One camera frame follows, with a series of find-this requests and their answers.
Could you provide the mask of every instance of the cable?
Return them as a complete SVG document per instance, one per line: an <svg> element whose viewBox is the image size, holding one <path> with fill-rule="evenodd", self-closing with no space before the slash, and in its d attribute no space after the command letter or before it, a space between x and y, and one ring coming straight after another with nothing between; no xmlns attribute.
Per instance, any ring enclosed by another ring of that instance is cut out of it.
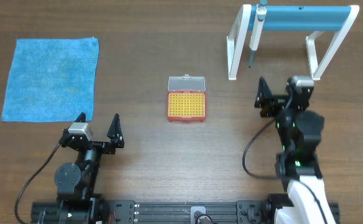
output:
<svg viewBox="0 0 363 224"><path fill-rule="evenodd" d="M32 177L25 183L24 187L21 189L19 196L17 197L16 200L16 204L14 205L14 214L16 216L17 221L19 221L19 223L21 224L27 224L26 222L24 222L20 216L19 216L19 212L18 212L18 207L19 207L19 202L21 199L22 194L24 193L25 189L28 187L28 185L31 183L32 179L35 178L36 175L39 174L40 171L42 171L45 166L49 163L49 161L52 159L53 155L56 153L57 149L60 147L60 143L58 143L56 145L56 147L53 149L52 153L50 154L50 156L47 158L47 160L45 161L45 163L32 175Z"/></svg>
<svg viewBox="0 0 363 224"><path fill-rule="evenodd" d="M293 99L293 92L287 88L288 93L289 93L289 100L287 105L285 106L285 108L281 111L281 113L283 113L286 109L289 108L289 106L291 105L292 99ZM314 201L317 203L319 211L321 212L321 216L323 217L324 223L328 224L325 214L324 214L324 210L317 198L317 196L314 194L314 192L312 191L312 189L307 186L305 183L303 183L302 181L300 181L297 178L293 178L293 177L277 177L277 176L269 176L269 175L257 175L257 174L253 174L251 173L248 168L246 167L246 154L248 153L248 150L250 148L250 146L253 144L253 142L266 130L266 128L268 128L275 120L271 120L270 122L268 122L266 125L263 126L263 128L261 128L255 135L254 137L249 141L248 145L245 147L244 150L244 154L242 155L242 167L244 168L245 172L247 172L247 174L249 174L251 177L256 178L256 179L262 179L262 180L295 180L297 182L299 182L301 185L305 186L310 193L312 194L312 196L314 197Z"/></svg>

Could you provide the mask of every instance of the wooden table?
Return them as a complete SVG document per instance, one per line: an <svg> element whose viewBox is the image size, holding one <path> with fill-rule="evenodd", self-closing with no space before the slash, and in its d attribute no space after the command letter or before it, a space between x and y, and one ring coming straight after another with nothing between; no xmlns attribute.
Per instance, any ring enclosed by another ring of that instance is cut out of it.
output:
<svg viewBox="0 0 363 224"><path fill-rule="evenodd" d="M226 36L243 3L248 2L0 0L0 223L16 222L13 207L20 189L70 124L1 122L7 75L20 38L99 38L90 125L94 139L106 140L114 113L119 113L126 146L103 157L95 192L145 202L235 202L282 193L280 182L248 177L241 156L268 121L253 107L259 77L282 93L288 77L309 74L308 33L264 32L252 68L247 68L246 42L237 81L229 81ZM343 223L363 223L363 0L282 4L361 6L316 82L310 109L326 120L317 152L327 197L339 202ZM318 39L319 55L331 36ZM205 123L167 121L168 77L185 73L206 78ZM281 150L275 128L268 129L249 153L249 167L274 174L275 154ZM75 151L61 148L33 180L19 209L25 221L33 201L56 197L54 172L75 158Z"/></svg>

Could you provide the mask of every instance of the transparent lid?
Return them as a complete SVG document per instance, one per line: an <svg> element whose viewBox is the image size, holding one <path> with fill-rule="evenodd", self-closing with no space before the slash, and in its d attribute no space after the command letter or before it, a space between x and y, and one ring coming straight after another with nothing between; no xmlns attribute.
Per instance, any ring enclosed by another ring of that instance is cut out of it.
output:
<svg viewBox="0 0 363 224"><path fill-rule="evenodd" d="M205 77L169 77L168 91L205 91Z"/></svg>

